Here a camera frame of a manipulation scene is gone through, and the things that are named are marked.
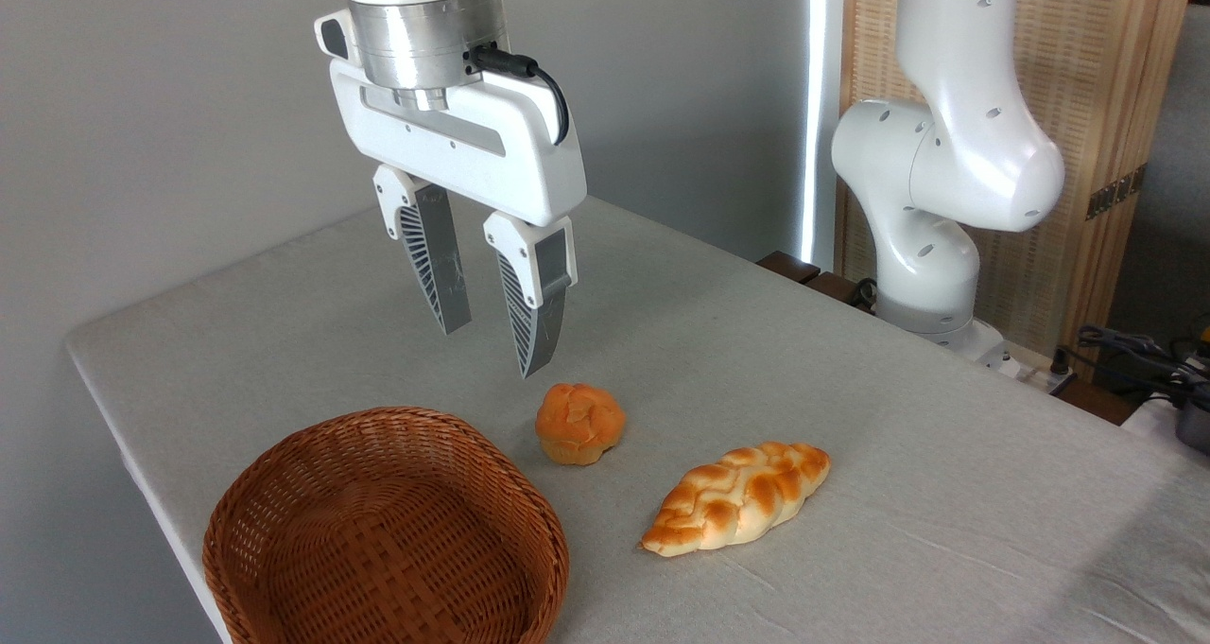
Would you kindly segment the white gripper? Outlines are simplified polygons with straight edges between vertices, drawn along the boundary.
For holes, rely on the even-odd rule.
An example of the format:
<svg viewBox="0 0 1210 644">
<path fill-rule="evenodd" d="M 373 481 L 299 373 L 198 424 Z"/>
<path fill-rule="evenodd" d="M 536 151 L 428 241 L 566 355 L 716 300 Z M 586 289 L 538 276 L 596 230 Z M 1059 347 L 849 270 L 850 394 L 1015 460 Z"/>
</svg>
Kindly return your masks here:
<svg viewBox="0 0 1210 644">
<path fill-rule="evenodd" d="M 446 109 L 417 111 L 365 76 L 347 10 L 315 21 L 315 36 L 330 58 L 352 145 L 381 163 L 374 186 L 388 237 L 405 248 L 446 335 L 472 320 L 446 190 L 499 209 L 484 234 L 496 252 L 522 376 L 532 376 L 557 352 L 566 291 L 578 282 L 564 215 L 587 196 L 572 123 L 557 140 L 557 96 L 538 77 L 486 71 L 446 91 Z"/>
</svg>

